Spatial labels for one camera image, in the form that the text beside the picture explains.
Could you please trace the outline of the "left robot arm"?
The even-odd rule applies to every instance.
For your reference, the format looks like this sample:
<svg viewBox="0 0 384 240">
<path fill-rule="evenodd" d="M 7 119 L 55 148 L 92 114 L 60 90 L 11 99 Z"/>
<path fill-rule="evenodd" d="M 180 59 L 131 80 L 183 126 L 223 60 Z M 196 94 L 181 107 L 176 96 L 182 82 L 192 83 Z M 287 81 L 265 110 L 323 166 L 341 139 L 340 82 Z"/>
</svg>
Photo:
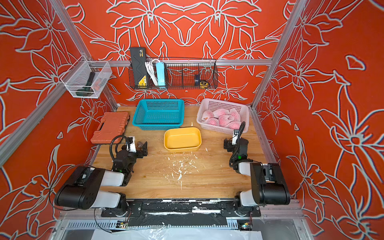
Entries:
<svg viewBox="0 0 384 240">
<path fill-rule="evenodd" d="M 128 211 L 126 195 L 102 191 L 101 187 L 125 187 L 138 159 L 148 155 L 148 143 L 136 143 L 135 137 L 118 135 L 111 140 L 112 169 L 78 166 L 56 193 L 54 204 L 67 211 L 106 209 L 123 215 Z"/>
</svg>

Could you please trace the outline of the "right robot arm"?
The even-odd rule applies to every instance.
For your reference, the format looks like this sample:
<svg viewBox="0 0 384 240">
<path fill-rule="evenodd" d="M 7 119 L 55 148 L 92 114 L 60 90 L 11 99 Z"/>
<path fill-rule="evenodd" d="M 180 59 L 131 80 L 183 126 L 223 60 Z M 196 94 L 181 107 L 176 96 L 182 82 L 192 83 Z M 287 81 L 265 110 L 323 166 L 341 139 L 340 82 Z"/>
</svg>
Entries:
<svg viewBox="0 0 384 240">
<path fill-rule="evenodd" d="M 239 192 L 234 208 L 252 208 L 265 205 L 288 205 L 291 196 L 278 164 L 263 164 L 248 157 L 249 141 L 242 137 L 246 123 L 241 122 L 231 139 L 224 140 L 224 149 L 232 153 L 229 167 L 236 173 L 251 178 L 251 189 Z"/>
</svg>

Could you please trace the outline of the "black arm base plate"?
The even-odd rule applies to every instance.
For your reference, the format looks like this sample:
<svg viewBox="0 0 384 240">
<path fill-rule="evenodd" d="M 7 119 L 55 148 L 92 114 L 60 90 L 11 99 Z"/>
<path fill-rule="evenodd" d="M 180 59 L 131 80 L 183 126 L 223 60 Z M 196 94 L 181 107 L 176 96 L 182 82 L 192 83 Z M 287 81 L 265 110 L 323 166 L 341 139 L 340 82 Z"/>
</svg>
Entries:
<svg viewBox="0 0 384 240">
<path fill-rule="evenodd" d="M 259 206 L 242 207 L 234 199 L 130 199 L 123 217 L 144 214 L 216 214 L 223 217 L 260 217 Z"/>
</svg>

